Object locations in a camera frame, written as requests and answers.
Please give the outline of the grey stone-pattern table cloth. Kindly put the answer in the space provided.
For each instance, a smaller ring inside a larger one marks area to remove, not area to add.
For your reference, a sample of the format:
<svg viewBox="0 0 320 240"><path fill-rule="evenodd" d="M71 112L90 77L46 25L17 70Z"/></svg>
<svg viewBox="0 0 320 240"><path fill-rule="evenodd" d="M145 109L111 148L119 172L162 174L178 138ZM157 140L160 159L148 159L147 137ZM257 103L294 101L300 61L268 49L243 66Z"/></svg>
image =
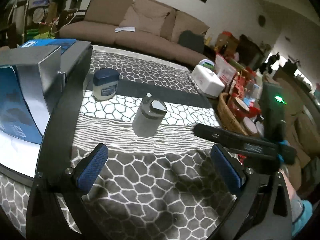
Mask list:
<svg viewBox="0 0 320 240"><path fill-rule="evenodd" d="M27 239L211 239L235 201L210 159L212 143L196 124L220 122L185 67L119 49L92 46L88 84L75 126L69 167L97 146L108 160L86 195L55 181L24 185L1 172L1 211ZM93 75L112 68L116 94L98 101ZM167 113L155 135L132 128L147 93Z"/></svg>

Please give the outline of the grey bottle with cap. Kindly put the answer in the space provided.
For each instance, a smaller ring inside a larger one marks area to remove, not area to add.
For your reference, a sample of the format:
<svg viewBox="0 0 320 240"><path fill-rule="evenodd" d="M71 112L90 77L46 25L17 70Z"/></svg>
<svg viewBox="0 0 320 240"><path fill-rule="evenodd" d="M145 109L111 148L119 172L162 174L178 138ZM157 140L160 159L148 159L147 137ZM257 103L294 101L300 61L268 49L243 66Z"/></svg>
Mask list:
<svg viewBox="0 0 320 240"><path fill-rule="evenodd" d="M145 138L155 135L166 113L165 103L155 99L151 93L147 93L142 99L132 123L134 133Z"/></svg>

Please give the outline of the brown sofa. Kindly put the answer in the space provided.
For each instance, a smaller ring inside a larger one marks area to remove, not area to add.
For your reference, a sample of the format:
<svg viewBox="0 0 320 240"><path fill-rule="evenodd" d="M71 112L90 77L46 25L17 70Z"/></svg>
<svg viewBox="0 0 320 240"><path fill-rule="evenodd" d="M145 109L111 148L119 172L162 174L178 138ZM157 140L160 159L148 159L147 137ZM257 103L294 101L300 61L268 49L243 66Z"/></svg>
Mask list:
<svg viewBox="0 0 320 240"><path fill-rule="evenodd" d="M117 27L135 32L115 33ZM154 0L90 0L84 19L61 28L61 38L119 47L195 67L204 55L209 27Z"/></svg>

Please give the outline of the black storage bin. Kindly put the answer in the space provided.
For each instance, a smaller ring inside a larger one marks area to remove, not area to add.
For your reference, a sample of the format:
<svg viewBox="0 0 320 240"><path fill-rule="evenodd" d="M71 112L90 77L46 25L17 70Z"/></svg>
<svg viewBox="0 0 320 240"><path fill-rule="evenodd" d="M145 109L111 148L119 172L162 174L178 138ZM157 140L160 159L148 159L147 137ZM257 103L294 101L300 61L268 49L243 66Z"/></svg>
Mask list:
<svg viewBox="0 0 320 240"><path fill-rule="evenodd" d="M41 144L1 131L1 172L27 186L31 186L36 177L55 181L70 165L74 131L88 84L93 47L85 41L76 41L67 49L63 49L63 44L62 40L55 40L52 45L47 45L61 48L63 89Z"/></svg>

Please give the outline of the white wipes box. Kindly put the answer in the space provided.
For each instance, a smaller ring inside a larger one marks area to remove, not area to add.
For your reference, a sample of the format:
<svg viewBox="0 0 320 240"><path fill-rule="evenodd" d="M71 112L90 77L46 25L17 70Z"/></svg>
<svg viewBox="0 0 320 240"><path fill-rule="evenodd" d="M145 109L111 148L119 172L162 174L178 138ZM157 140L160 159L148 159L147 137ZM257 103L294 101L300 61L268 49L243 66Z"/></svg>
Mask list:
<svg viewBox="0 0 320 240"><path fill-rule="evenodd" d="M217 98L225 88L223 82L212 71L214 66L212 61L203 59L191 72L191 77L200 91L210 98Z"/></svg>

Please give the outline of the blue UTO sportswear box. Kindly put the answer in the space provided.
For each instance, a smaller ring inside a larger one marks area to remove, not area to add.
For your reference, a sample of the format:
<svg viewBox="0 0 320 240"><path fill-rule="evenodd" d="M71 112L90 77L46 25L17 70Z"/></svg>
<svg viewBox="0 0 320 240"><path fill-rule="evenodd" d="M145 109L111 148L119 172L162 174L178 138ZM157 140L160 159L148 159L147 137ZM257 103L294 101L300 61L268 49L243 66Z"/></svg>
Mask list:
<svg viewBox="0 0 320 240"><path fill-rule="evenodd" d="M63 89L61 48L1 51L1 131L41 144Z"/></svg>

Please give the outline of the blue-lid vaseline jar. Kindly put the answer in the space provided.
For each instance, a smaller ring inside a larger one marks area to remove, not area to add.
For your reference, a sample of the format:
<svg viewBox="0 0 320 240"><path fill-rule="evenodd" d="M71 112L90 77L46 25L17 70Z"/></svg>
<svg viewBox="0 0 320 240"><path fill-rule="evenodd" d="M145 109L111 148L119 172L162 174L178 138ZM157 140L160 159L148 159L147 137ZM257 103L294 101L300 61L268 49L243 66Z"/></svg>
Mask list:
<svg viewBox="0 0 320 240"><path fill-rule="evenodd" d="M97 70L93 75L93 96L98 101L114 97L118 88L120 74L112 68Z"/></svg>

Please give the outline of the wicker basket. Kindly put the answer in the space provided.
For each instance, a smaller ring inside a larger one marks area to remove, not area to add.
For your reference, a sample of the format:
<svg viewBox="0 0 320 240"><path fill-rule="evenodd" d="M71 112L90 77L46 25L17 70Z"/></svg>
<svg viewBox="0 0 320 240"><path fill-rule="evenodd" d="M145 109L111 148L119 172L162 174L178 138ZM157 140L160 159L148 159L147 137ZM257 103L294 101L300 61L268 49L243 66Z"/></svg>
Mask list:
<svg viewBox="0 0 320 240"><path fill-rule="evenodd" d="M226 103L228 94L225 92L222 92L219 95L219 102L217 105L217 111L221 120L221 124L223 128L230 132L239 133L242 135L248 135L246 131L242 128L238 120L236 120L235 116L229 109Z"/></svg>

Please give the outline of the white papers on sofa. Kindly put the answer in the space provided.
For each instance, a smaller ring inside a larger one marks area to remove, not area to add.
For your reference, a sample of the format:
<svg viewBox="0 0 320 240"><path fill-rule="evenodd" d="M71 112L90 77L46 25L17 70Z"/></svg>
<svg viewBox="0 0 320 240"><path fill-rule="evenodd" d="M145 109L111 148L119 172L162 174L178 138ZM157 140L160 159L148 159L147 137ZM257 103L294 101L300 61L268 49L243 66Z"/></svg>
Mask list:
<svg viewBox="0 0 320 240"><path fill-rule="evenodd" d="M117 27L114 30L115 33L119 33L119 32L122 32L122 31L135 32L136 29L135 29L135 27Z"/></svg>

